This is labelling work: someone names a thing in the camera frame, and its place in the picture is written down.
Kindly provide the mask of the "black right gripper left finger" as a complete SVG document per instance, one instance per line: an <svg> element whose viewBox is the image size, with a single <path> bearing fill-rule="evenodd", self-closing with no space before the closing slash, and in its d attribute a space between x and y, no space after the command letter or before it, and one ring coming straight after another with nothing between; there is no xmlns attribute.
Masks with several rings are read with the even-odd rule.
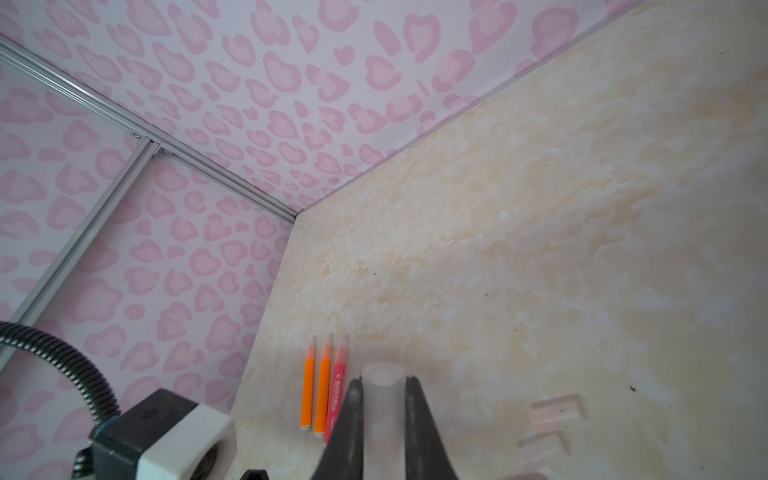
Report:
<svg viewBox="0 0 768 480"><path fill-rule="evenodd" d="M312 480L361 480L364 471L364 390L350 382L329 443Z"/></svg>

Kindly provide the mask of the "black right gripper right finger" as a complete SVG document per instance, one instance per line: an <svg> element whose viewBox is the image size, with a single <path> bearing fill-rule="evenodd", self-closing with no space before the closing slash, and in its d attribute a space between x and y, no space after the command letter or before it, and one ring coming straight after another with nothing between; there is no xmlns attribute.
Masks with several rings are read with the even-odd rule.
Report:
<svg viewBox="0 0 768 480"><path fill-rule="evenodd" d="M407 480L458 479L417 377L406 379L404 434Z"/></svg>

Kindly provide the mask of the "orange highlighter pen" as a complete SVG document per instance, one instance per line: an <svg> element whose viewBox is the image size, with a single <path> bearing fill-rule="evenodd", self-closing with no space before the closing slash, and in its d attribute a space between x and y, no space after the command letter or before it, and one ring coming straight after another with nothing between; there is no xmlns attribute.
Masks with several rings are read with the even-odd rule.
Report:
<svg viewBox="0 0 768 480"><path fill-rule="evenodd" d="M301 412L299 428L301 431L309 431L313 425L313 393L314 393L314 369L316 356L317 337L310 340L304 359Z"/></svg>
<svg viewBox="0 0 768 480"><path fill-rule="evenodd" d="M333 353L333 334L330 333L323 346L319 374L317 378L317 396L315 407L315 424L314 434L317 438L323 438L325 436L327 412L328 412L328 398L329 387L331 378L331 366L332 366L332 353Z"/></svg>

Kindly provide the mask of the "clear pen cap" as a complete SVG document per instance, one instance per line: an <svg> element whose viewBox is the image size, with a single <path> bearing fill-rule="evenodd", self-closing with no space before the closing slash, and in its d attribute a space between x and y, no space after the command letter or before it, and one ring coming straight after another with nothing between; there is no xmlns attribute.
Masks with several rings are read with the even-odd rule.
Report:
<svg viewBox="0 0 768 480"><path fill-rule="evenodd" d="M404 367L373 362L361 372L364 400L363 478L405 479Z"/></svg>
<svg viewBox="0 0 768 480"><path fill-rule="evenodd" d="M534 473L569 456L560 432L534 435L518 446L517 467L522 473Z"/></svg>
<svg viewBox="0 0 768 480"><path fill-rule="evenodd" d="M536 434L572 430L588 423L581 398L577 394L532 403L528 419Z"/></svg>

